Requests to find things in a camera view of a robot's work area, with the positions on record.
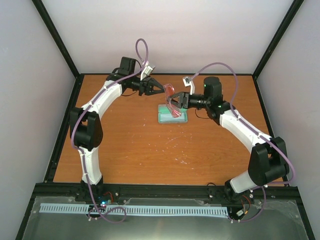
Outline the red transparent sunglasses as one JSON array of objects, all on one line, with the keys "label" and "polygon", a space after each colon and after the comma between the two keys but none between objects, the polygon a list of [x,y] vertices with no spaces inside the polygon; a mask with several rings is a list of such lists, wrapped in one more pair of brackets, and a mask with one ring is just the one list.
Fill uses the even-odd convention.
[{"label": "red transparent sunglasses", "polygon": [[165,105],[173,118],[178,118],[182,115],[180,109],[173,104],[173,95],[175,94],[174,87],[168,83],[163,86],[165,93]]}]

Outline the grey glasses case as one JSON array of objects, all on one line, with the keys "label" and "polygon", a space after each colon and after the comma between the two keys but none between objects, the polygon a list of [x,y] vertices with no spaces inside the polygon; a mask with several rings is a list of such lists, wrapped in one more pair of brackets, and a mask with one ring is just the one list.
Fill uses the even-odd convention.
[{"label": "grey glasses case", "polygon": [[186,109],[180,109],[180,115],[174,117],[165,104],[158,105],[158,123],[159,124],[182,124],[188,122],[188,114]]}]

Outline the light blue cleaning cloth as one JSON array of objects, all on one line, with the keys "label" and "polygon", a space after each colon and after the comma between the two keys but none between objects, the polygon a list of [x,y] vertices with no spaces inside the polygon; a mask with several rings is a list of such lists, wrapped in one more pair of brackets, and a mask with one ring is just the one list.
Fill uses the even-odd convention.
[{"label": "light blue cleaning cloth", "polygon": [[170,113],[159,114],[158,116],[159,123],[184,123],[187,121],[188,118],[184,114],[179,117],[173,117]]}]

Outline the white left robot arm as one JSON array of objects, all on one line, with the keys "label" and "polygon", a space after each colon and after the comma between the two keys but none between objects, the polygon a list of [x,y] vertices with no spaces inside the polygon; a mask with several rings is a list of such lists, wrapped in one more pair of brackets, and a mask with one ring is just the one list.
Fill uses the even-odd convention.
[{"label": "white left robot arm", "polygon": [[103,140],[101,119],[111,104],[124,91],[131,89],[139,96],[162,94],[164,88],[151,77],[154,65],[144,63],[138,72],[134,72],[134,58],[123,57],[120,66],[107,76],[101,89],[82,107],[70,111],[69,133],[71,146],[79,153],[82,165],[81,182],[89,185],[86,195],[92,201],[103,198],[103,176],[99,166],[99,146]]}]

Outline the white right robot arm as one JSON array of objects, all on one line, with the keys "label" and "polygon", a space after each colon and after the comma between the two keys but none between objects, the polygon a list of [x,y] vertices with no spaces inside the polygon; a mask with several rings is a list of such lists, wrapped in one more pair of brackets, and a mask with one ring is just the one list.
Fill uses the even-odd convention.
[{"label": "white right robot arm", "polygon": [[195,85],[190,77],[182,80],[186,87],[190,87],[189,92],[175,92],[170,84],[164,86],[165,103],[171,115],[177,118],[182,109],[204,109],[211,120],[232,133],[250,153],[247,171],[224,184],[224,194],[229,202],[248,190],[264,187],[289,173],[285,141],[260,131],[224,100],[218,77],[204,79],[203,94],[195,93]]}]

